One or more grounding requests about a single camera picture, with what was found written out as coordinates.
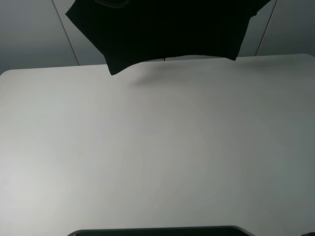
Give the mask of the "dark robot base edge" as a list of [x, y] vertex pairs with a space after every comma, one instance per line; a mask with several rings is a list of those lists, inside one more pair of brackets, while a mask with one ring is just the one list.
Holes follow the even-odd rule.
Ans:
[[78, 230], [71, 236], [251, 236], [236, 226]]

